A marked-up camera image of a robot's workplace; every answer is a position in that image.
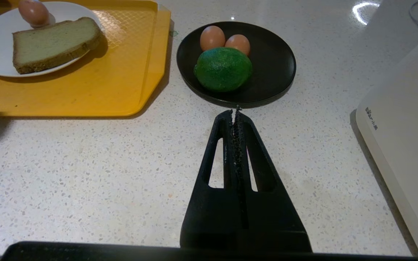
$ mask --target bread slice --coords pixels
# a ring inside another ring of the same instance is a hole
[[[13,33],[13,64],[20,74],[60,66],[99,45],[102,33],[89,17]]]

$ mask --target white countertop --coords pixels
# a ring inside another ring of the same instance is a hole
[[[359,10],[359,21],[352,10],[360,1],[161,0],[178,34],[170,39],[169,84],[142,114],[0,119],[0,254],[26,240],[179,246],[214,117],[226,109],[184,84],[176,50],[192,30],[233,17],[273,31],[295,53],[289,92],[243,112],[257,126],[312,249],[411,255],[350,115],[418,44],[408,16],[414,1],[369,0],[375,4]]]

